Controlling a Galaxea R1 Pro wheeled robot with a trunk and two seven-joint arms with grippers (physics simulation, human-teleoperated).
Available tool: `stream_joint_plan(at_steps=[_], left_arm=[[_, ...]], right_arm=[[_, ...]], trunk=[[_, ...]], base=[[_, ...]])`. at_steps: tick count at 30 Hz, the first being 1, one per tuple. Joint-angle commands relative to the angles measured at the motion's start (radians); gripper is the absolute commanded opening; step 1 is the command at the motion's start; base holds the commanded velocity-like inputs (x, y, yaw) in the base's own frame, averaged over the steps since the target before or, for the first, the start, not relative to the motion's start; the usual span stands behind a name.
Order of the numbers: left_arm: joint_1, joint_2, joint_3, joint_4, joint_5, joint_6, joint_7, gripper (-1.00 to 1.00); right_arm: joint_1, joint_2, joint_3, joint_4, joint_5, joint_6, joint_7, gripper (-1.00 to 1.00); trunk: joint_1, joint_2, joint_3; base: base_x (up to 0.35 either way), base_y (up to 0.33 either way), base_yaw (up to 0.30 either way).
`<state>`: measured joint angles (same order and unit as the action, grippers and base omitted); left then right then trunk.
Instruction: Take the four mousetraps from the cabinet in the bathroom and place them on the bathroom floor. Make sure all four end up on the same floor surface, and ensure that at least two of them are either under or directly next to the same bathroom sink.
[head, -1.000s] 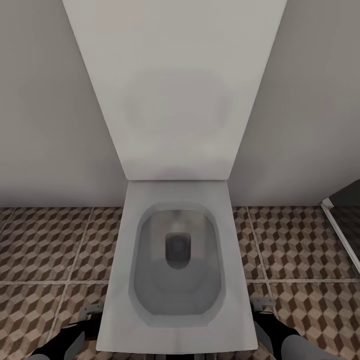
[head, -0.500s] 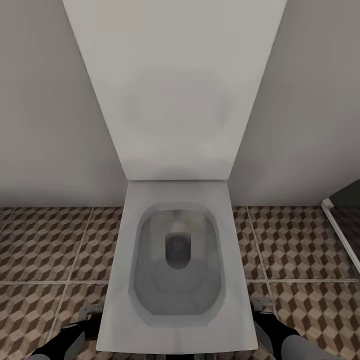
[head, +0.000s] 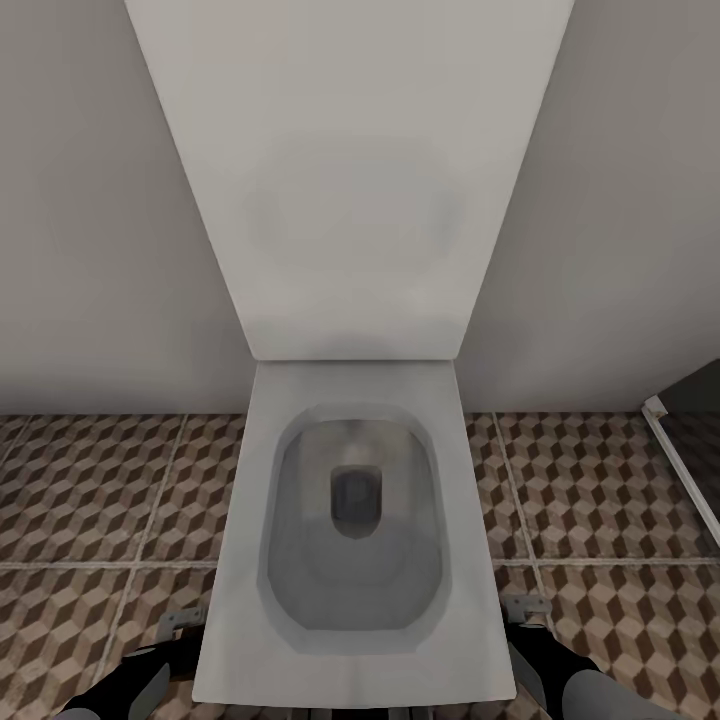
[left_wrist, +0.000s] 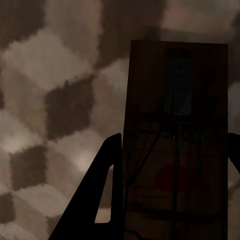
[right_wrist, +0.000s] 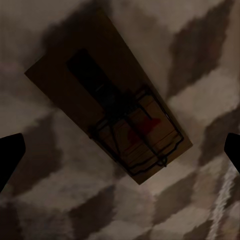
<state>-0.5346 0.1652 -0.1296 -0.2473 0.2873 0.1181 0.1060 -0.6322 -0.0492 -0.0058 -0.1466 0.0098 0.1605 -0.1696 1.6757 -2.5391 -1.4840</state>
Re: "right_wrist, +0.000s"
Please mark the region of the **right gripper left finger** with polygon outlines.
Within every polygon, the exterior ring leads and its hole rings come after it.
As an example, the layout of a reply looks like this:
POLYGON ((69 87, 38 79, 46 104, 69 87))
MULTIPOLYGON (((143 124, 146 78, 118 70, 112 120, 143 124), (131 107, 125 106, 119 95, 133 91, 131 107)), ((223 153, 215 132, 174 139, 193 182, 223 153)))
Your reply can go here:
POLYGON ((26 152, 21 133, 0 138, 0 193, 26 152))

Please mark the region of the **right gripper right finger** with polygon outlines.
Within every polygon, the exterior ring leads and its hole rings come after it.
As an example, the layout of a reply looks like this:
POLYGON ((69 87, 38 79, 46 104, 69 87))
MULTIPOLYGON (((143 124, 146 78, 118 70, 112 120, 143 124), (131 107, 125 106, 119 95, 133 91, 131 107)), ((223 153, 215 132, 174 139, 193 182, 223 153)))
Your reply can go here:
POLYGON ((224 151, 240 173, 240 135, 228 133, 225 140, 224 151))

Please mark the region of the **mousetrap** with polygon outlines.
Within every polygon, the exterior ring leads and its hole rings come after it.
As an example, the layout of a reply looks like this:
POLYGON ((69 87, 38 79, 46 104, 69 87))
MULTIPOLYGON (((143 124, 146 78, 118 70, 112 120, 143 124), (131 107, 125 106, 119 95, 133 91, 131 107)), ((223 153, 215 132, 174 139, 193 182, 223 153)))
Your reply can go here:
POLYGON ((102 7, 24 74, 139 185, 193 146, 102 7))

